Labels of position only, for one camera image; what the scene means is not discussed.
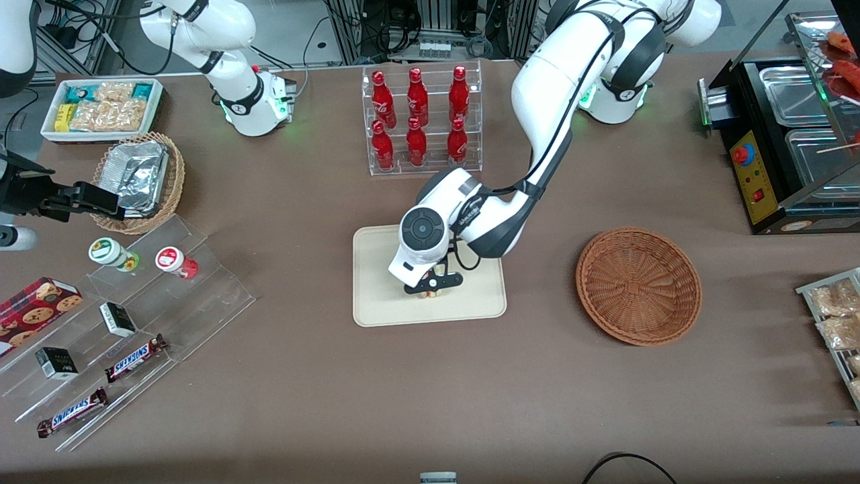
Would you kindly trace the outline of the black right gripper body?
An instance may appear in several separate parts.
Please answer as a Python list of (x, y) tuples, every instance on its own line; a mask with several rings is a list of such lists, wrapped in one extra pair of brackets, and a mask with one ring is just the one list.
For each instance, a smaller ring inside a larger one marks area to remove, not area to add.
[(15, 153), (3, 153), (2, 161), (5, 163), (1, 181), (2, 212), (27, 214), (55, 194), (51, 178), (55, 169), (47, 169)]

